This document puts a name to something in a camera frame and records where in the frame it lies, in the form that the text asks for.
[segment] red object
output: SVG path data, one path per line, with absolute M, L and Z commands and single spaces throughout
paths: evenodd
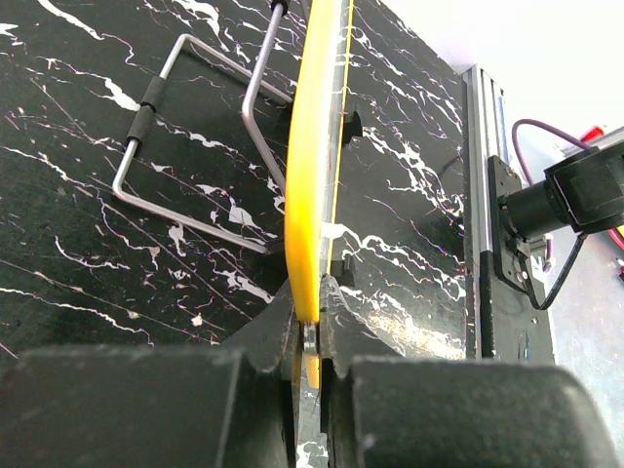
M 617 229 L 609 229 L 608 235 L 611 236 L 611 239 L 613 239 L 613 242 L 617 244 L 617 247 L 624 251 L 624 239 L 622 239 L 622 236 L 620 236 L 620 233 L 617 231 Z
M 589 132 L 587 132 L 584 136 L 581 137 L 581 141 L 587 143 L 588 141 L 592 141 L 593 139 L 602 137 L 605 134 L 605 131 L 600 127 L 596 126 L 592 128 Z

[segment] metal rod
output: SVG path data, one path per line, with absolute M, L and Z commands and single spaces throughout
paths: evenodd
M 172 210 L 168 210 L 164 207 L 161 207 L 160 205 L 156 205 L 155 203 L 148 202 L 147 200 L 143 200 L 142 198 L 138 198 L 125 192 L 122 185 L 124 183 L 124 179 L 126 178 L 126 174 L 128 173 L 128 168 L 130 167 L 130 164 L 132 163 L 133 158 L 135 157 L 135 153 L 137 153 L 137 150 L 138 140 L 131 139 L 126 148 L 126 152 L 124 153 L 121 164 L 119 165 L 117 175 L 113 180 L 113 194 L 117 198 L 130 205 L 134 205 L 155 215 L 165 217 L 167 219 L 170 219 L 171 221 L 184 224 L 185 226 L 192 227 L 194 229 L 197 229 L 198 231 L 202 231 L 224 241 L 231 242 L 232 244 L 245 247 L 246 249 L 250 249 L 260 254 L 264 254 L 266 252 L 266 248 L 264 248 L 262 245 L 249 239 L 245 239 L 243 236 L 238 236 L 236 234 L 232 234 L 231 232 L 217 229 L 216 227 L 210 226 L 205 222 L 201 222 L 197 219 L 193 219 L 192 217 L 185 216 Z
M 174 68 L 174 64 L 176 63 L 177 57 L 179 56 L 179 53 L 181 52 L 182 47 L 184 46 L 184 43 L 186 41 L 196 45 L 197 47 L 202 49 L 204 52 L 206 52 L 208 55 L 212 56 L 213 58 L 219 61 L 222 61 L 223 63 L 225 63 L 227 66 L 229 66 L 233 70 L 239 72 L 241 75 L 249 79 L 252 78 L 252 73 L 247 68 L 245 68 L 244 66 L 241 66 L 240 64 L 238 64 L 231 58 L 226 57 L 221 52 L 217 51 L 216 49 L 213 49 L 211 46 L 209 46 L 205 42 L 200 41 L 199 39 L 197 39 L 195 36 L 192 36 L 191 34 L 182 34 L 177 38 L 172 50 L 169 53 L 169 56 L 167 57 L 167 60 L 165 61 L 165 64 L 163 65 L 163 68 L 160 71 L 161 78 L 167 79 L 169 77 L 169 74 L 171 73 L 172 68 Z M 269 92 L 269 94 L 273 95 L 271 97 L 276 99 L 280 103 L 290 104 L 291 102 L 293 102 L 292 97 L 290 97 L 283 91 L 278 90 L 273 85 L 266 83 L 264 80 L 260 82 L 260 87 L 263 90 Z
M 488 130 L 486 125 L 486 97 L 484 84 L 491 83 L 491 79 L 477 65 L 463 74 L 468 86 L 468 132 L 469 132 L 469 158 L 470 158 L 470 196 L 472 197 L 471 208 L 473 212 L 473 255 L 478 256 L 481 252 L 491 251 L 491 220 L 489 217 L 489 193 L 488 193 L 488 157 L 496 151 L 488 153 Z
M 257 56 L 257 62 L 255 63 L 255 67 L 253 68 L 250 85 L 247 87 L 247 92 L 245 93 L 245 98 L 243 99 L 243 122 L 245 123 L 245 127 L 247 127 L 247 130 L 250 133 L 253 143 L 255 143 L 255 147 L 259 151 L 260 156 L 262 156 L 264 164 L 266 164 L 266 166 L 269 168 L 269 172 L 275 180 L 275 183 L 278 187 L 280 187 L 282 194 L 285 194 L 286 178 L 282 173 L 282 169 L 273 157 L 273 152 L 271 151 L 271 148 L 269 148 L 269 145 L 266 143 L 264 136 L 262 136 L 262 132 L 257 126 L 254 117 L 255 99 L 257 98 L 257 92 L 260 88 L 260 83 L 262 81 L 262 76 L 264 75 L 264 70 L 266 69 L 266 63 L 268 62 L 269 55 L 271 53 L 271 50 L 273 49 L 275 35 L 277 34 L 277 29 L 280 25 L 283 11 L 284 7 L 279 3 L 273 9 L 273 15 L 271 16 L 269 27 L 266 30 L 266 35 L 264 36 L 264 40 L 262 41 L 262 47 L 260 48 L 260 52 Z

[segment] yellow disc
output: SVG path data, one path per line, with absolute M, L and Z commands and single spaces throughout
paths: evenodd
M 320 277 L 329 271 L 351 44 L 353 0 L 314 0 L 289 135 L 284 245 L 300 322 L 319 322 Z

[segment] black cable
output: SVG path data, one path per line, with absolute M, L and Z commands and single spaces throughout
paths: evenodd
M 553 305 L 553 302 L 555 301 L 557 294 L 559 293 L 560 289 L 564 285 L 564 281 L 566 280 L 567 275 L 569 274 L 569 270 L 572 269 L 572 265 L 574 264 L 574 261 L 576 261 L 576 258 L 578 257 L 578 253 L 581 252 L 581 247 L 583 247 L 583 243 L 585 242 L 585 239 L 587 239 L 587 234 L 584 232 L 580 233 L 578 237 L 576 238 L 576 242 L 574 243 L 572 252 L 570 252 L 569 257 L 565 261 L 565 265 L 564 265 L 564 268 L 562 268 L 562 272 L 557 277 L 557 281 L 555 281 L 555 284 L 553 285 L 551 290 L 548 292 L 548 296 L 546 297 L 546 300 L 544 300 L 542 304 L 537 302 L 537 297 L 535 297 L 535 289 L 533 288 L 533 282 L 531 281 L 530 275 L 528 274 L 528 270 L 527 270 L 527 257 L 522 254 L 519 255 L 518 260 L 520 262 L 520 268 L 522 272 L 525 273 L 524 276 L 526 276 L 526 280 L 525 280 L 526 294 L 528 294 L 528 299 L 530 300 L 530 304 L 533 306 L 533 308 L 537 310 L 546 310 L 551 305 Z

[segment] black foam grip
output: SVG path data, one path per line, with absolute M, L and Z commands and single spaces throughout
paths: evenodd
M 126 139 L 128 141 L 131 139 L 137 139 L 138 141 L 143 142 L 149 133 L 152 123 L 154 122 L 154 115 L 156 115 L 154 113 L 154 109 L 152 109 L 149 105 L 143 105 L 136 113 L 135 120 L 133 120 L 133 124 L 128 130 Z
M 152 81 L 149 82 L 143 98 L 140 100 L 140 105 L 149 105 L 154 112 L 158 112 L 158 105 L 165 92 L 165 86 L 167 86 L 165 78 L 154 76 Z
M 284 17 L 286 13 L 289 12 L 289 6 L 291 5 L 291 0 L 272 0 L 271 11 L 275 10 L 275 7 L 277 5 L 282 5 L 284 7 L 284 11 L 282 12 L 282 16 Z

